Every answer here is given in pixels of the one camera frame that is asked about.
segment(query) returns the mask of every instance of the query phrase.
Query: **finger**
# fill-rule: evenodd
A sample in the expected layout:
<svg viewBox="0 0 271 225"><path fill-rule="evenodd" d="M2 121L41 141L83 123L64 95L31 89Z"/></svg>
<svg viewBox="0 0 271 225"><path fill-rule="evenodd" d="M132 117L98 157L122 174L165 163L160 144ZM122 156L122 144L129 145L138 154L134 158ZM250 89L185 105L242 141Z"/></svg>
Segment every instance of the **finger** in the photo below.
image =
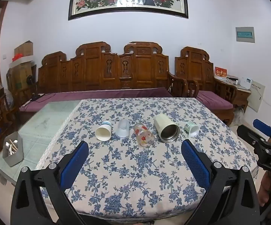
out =
<svg viewBox="0 0 271 225"><path fill-rule="evenodd" d="M269 177L269 172L266 171L262 181L261 181L261 186L267 191L271 191L271 178Z"/></svg>
<svg viewBox="0 0 271 225"><path fill-rule="evenodd" d="M264 189L264 187L260 187L260 190L257 193L257 198L259 200L260 206L264 206L269 200L268 191Z"/></svg>

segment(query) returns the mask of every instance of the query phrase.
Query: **tiled floor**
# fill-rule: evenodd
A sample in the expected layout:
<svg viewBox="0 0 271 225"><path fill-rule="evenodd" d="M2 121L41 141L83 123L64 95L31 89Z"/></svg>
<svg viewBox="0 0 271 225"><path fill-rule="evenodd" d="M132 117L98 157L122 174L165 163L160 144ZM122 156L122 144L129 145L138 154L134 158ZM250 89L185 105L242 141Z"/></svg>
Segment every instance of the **tiled floor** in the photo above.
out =
<svg viewBox="0 0 271 225"><path fill-rule="evenodd" d="M234 133L236 133L236 129L237 129L237 126L231 127L231 130ZM245 144L253 153L253 148L247 143ZM260 168L258 179L255 183L257 191L259 190L260 182L261 182L263 174L264 174L264 170ZM13 192L14 192L14 186L12 184L7 182L6 186L3 186L0 183L0 218L6 225L10 225L10 208L11 208ZM50 215L53 221L56 221L57 214L55 213L55 211L49 208L48 210L50 212ZM183 214L183 215L179 215L175 217L160 219L160 220L155 221L155 225L183 225L188 219L188 217L189 217L189 214Z"/></svg>

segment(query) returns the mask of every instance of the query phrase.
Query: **floral tablecloth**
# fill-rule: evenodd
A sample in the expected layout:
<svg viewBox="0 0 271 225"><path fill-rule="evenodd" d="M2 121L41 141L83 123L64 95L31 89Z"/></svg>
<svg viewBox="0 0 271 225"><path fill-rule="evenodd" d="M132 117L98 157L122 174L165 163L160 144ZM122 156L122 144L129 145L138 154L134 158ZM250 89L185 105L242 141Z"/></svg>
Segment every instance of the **floral tablecloth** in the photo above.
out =
<svg viewBox="0 0 271 225"><path fill-rule="evenodd" d="M154 116L164 113L180 126L178 139L160 141L153 124ZM130 121L128 139L114 135L118 121ZM101 142L95 137L103 120L113 123L112 138ZM89 145L88 158L71 189L65 191L77 212L117 221L151 220L195 209L205 193L197 185L180 147L187 133L186 121L200 125L200 132L190 138L198 151L225 167L249 167L256 178L256 159L213 113L194 98L124 98L82 100L67 123L52 140L38 163L38 168L58 162L84 140ZM144 148L137 144L132 129L143 122L156 137ZM51 204L46 190L45 202Z"/></svg>

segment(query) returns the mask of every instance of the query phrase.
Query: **gray tray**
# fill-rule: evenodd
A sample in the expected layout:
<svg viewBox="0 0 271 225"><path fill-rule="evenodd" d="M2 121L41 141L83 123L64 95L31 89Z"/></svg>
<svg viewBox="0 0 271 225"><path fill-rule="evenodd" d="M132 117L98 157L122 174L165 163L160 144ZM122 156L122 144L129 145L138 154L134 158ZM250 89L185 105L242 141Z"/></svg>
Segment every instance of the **gray tray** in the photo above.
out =
<svg viewBox="0 0 271 225"><path fill-rule="evenodd" d="M18 150L12 154L9 155L9 150L6 149L6 142L10 143L11 142L9 140L12 140L12 142L14 140L17 140L18 142L15 143L16 147L18 148ZM5 160L5 162L10 166L14 166L16 164L18 164L19 162L21 162L24 159L24 153L23 153L23 140L21 138L21 136L19 135L18 132L14 132L10 135L8 135L5 139L4 139L4 144L3 144L3 159Z"/></svg>

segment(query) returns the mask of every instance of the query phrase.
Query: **silver screw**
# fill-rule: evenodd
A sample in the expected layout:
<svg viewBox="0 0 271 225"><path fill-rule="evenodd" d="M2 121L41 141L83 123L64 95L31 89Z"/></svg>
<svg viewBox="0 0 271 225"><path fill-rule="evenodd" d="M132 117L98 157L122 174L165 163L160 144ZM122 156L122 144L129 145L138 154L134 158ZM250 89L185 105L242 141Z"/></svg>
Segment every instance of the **silver screw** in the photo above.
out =
<svg viewBox="0 0 271 225"><path fill-rule="evenodd" d="M22 169L21 169L21 171L24 173L27 172L27 170L28 170L28 168L26 166L22 167Z"/></svg>
<svg viewBox="0 0 271 225"><path fill-rule="evenodd" d="M220 162L215 162L214 166L215 166L215 168L221 168L222 164Z"/></svg>
<svg viewBox="0 0 271 225"><path fill-rule="evenodd" d="M56 168L56 163L51 163L51 164L49 165L49 168L50 168L50 169Z"/></svg>
<svg viewBox="0 0 271 225"><path fill-rule="evenodd" d="M242 169L243 169L243 171L246 172L246 173L249 171L249 168L246 167L246 166L244 166Z"/></svg>

